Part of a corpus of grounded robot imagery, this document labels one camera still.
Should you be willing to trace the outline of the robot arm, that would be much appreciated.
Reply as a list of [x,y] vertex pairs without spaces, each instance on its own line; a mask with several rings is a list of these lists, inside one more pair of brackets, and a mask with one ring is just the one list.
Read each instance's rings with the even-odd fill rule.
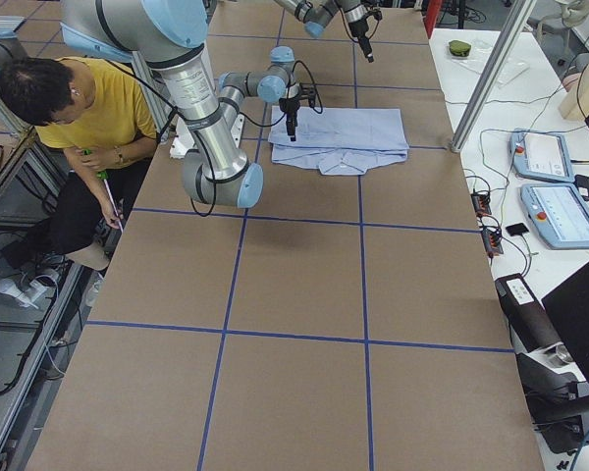
[[70,47],[113,61],[138,52],[160,74],[196,146],[183,167],[192,200],[238,208],[257,203],[263,171],[238,148],[232,127],[245,98],[276,103],[297,94],[291,48],[274,48],[264,72],[228,73],[216,84],[203,59],[208,20],[200,1],[65,1],[62,14]]
[[332,19],[339,15],[348,38],[359,46],[368,63],[374,62],[368,20],[373,18],[376,25],[381,22],[378,1],[327,0],[314,5],[304,0],[276,0],[275,3],[302,23],[313,38],[320,38]]

